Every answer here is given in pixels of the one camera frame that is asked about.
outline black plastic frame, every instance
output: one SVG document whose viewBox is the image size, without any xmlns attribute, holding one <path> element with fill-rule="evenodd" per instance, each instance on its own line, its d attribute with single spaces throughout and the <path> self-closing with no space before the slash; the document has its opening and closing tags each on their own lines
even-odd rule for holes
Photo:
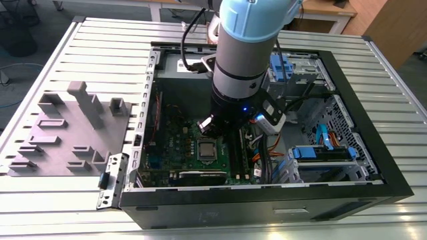
<svg viewBox="0 0 427 240">
<path fill-rule="evenodd" d="M 153 43 L 154 46 L 179 47 L 178 43 Z M 187 44 L 189 47 L 210 49 L 217 48 L 210 44 Z M 356 128 L 354 132 L 361 134 L 369 153 L 376 161 L 377 168 L 381 172 L 381 179 L 385 184 L 350 185 L 350 186 L 328 186 L 313 185 L 312 187 L 286 187 L 286 188 L 262 188 L 262 189 L 221 189 L 221 190 L 197 190 L 197 191 L 163 191 L 154 192 L 123 192 L 121 207 L 130 214 L 137 208 L 158 208 L 159 206 L 183 206 L 203 204 L 232 204 L 253 203 L 272 201 L 310 201 L 325 199 L 357 199 L 360 202 L 369 201 L 370 204 L 361 204 L 357 209 L 336 216 L 333 219 L 341 219 L 348 215 L 360 212 L 372 206 L 382 203 L 394 203 L 414 195 L 412 187 L 398 168 L 396 160 L 388 150 L 386 144 L 376 129 L 369 114 L 358 99 L 354 89 L 348 81 L 342 68 L 330 51 L 313 49 L 289 49 L 285 51 L 313 53 L 320 55 L 325 68 L 330 74 L 332 80 L 340 92 L 344 104 L 353 118 Z"/>
</svg>

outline slotted metal surface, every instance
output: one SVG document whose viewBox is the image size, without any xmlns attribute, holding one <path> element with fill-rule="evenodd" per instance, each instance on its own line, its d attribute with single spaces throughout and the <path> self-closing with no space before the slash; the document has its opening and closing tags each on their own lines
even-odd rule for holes
<svg viewBox="0 0 427 240">
<path fill-rule="evenodd" d="M 206 43 L 206 28 L 199 26 L 187 36 L 193 43 Z M 45 92 L 58 93 L 65 100 L 70 81 L 87 82 L 87 91 L 101 101 L 113 97 L 134 103 L 138 114 L 139 94 L 146 81 L 150 42 L 179 42 L 181 24 L 87 18 L 73 23 L 46 64 L 41 76 L 0 136 L 0 172 L 7 171 L 21 143 L 29 136 L 26 126 L 35 124 Z M 276 226 L 218 227 L 193 230 L 149 231 L 147 239 L 382 239 L 421 240 L 427 237 L 427 125 L 425 109 L 413 99 L 401 78 L 374 53 L 374 47 L 357 36 L 306 32 L 282 32 L 284 48 L 332 51 L 360 100 L 372 117 L 389 150 L 396 157 L 416 196 L 397 204 L 365 210 L 337 222 L 288 223 Z M 131 118 L 129 127 L 135 127 Z M 129 130 L 126 141 L 133 141 Z M 131 153 L 125 144 L 123 152 Z M 81 238 L 122 232 L 141 239 L 146 232 L 125 212 L 97 212 L 98 177 L 9 177 L 0 176 L 0 235 L 27 236 L 81 234 Z"/>
</svg>

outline blue plastic clip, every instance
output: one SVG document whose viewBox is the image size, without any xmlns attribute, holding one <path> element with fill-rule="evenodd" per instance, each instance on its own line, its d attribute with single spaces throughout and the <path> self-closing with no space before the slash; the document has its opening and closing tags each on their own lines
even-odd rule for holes
<svg viewBox="0 0 427 240">
<path fill-rule="evenodd" d="M 290 63 L 289 57 L 282 56 L 284 65 L 285 65 L 285 73 L 282 71 L 281 57 L 277 54 L 270 56 L 272 68 L 276 74 L 276 80 L 278 82 L 286 82 L 290 80 L 294 74 L 294 64 Z"/>
<path fill-rule="evenodd" d="M 316 132 L 316 143 L 321 144 L 321 136 L 324 137 L 324 143 L 329 150 L 334 150 L 334 146 L 332 144 L 332 140 L 329 137 L 329 128 L 326 124 L 320 124 L 317 132 Z"/>
<path fill-rule="evenodd" d="M 349 147 L 349 153 L 350 153 L 352 159 L 356 159 L 358 157 L 358 152 L 354 147 Z"/>
</svg>

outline blue cable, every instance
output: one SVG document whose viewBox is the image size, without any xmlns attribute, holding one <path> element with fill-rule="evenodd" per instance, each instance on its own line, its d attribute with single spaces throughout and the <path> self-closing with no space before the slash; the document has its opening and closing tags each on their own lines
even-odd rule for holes
<svg viewBox="0 0 427 240">
<path fill-rule="evenodd" d="M 13 103 L 10 105 L 0 106 L 0 109 L 14 106 L 14 105 L 19 104 L 22 101 L 23 100 L 19 100 L 18 102 L 15 102 L 15 103 Z"/>
</svg>

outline black cable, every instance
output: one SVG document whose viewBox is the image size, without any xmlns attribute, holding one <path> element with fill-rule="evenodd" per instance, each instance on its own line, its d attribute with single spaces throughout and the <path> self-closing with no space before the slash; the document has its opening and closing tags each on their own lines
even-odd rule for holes
<svg viewBox="0 0 427 240">
<path fill-rule="evenodd" d="M 185 64 L 187 70 L 191 71 L 191 72 L 193 72 L 193 70 L 191 70 L 191 67 L 190 67 L 190 65 L 187 63 L 186 54 L 185 54 L 185 52 L 186 52 L 185 51 L 185 41 L 186 41 L 187 34 L 190 32 L 190 29 L 193 29 L 197 21 L 199 20 L 202 14 L 206 12 L 206 10 L 207 10 L 206 8 L 202 8 L 199 14 L 193 19 L 193 21 L 191 21 L 191 23 L 190 23 L 190 25 L 189 25 L 189 27 L 187 27 L 187 29 L 185 31 L 185 34 L 182 35 L 182 39 L 181 39 L 181 58 L 182 58 L 182 63 Z"/>
<path fill-rule="evenodd" d="M 262 146 L 264 146 L 264 139 L 265 139 L 266 135 L 264 134 L 261 141 L 258 142 L 258 152 L 260 152 L 260 160 L 261 160 L 261 184 L 266 184 L 266 180 L 268 180 L 268 161 L 265 158 L 265 155 L 262 154 Z"/>
<path fill-rule="evenodd" d="M 305 4 L 301 5 L 301 15 L 300 15 L 300 21 L 298 21 L 298 28 L 301 28 L 304 19 L 305 19 Z"/>
<path fill-rule="evenodd" d="M 332 92 L 320 93 L 320 94 L 310 94 L 308 96 L 302 96 L 302 97 L 297 98 L 286 105 L 285 110 L 284 110 L 285 114 L 293 109 L 296 104 L 298 104 L 301 101 L 305 101 L 308 99 L 325 99 L 325 98 L 332 97 L 334 94 L 337 94 L 337 92 L 332 91 Z"/>
<path fill-rule="evenodd" d="M 167 10 L 171 12 L 173 18 L 178 18 L 179 17 L 178 14 L 171 9 L 167 8 Z"/>
<path fill-rule="evenodd" d="M 183 13 L 183 12 L 186 12 L 186 9 L 183 9 L 183 10 L 178 10 L 178 9 L 173 9 L 175 12 L 178 12 L 178 13 Z"/>
<path fill-rule="evenodd" d="M 205 18 L 205 25 L 207 25 L 209 24 L 207 12 L 203 12 L 203 18 Z"/>
<path fill-rule="evenodd" d="M 260 151 L 260 159 L 261 159 L 261 176 L 262 183 L 261 184 L 272 184 L 273 183 L 273 171 L 274 165 L 270 159 L 270 153 L 268 149 L 268 140 L 269 137 L 264 134 L 261 141 L 258 143 L 258 151 Z"/>
<path fill-rule="evenodd" d="M 9 83 L 5 83 L 5 82 L 3 82 L 3 80 L 2 80 L 2 73 L 0 73 L 0 85 L 2 85 L 3 87 L 7 87 L 7 86 L 11 85 L 11 80 L 9 80 Z"/>
<path fill-rule="evenodd" d="M 284 54 L 282 54 L 282 48 L 281 48 L 281 44 L 280 44 L 280 36 L 276 39 L 276 46 L 278 48 L 280 61 L 281 61 L 281 67 L 282 67 L 282 72 L 284 72 L 284 81 L 285 81 L 284 96 L 288 97 L 288 95 L 289 95 L 289 80 L 288 80 L 286 64 L 284 63 Z"/>
</svg>

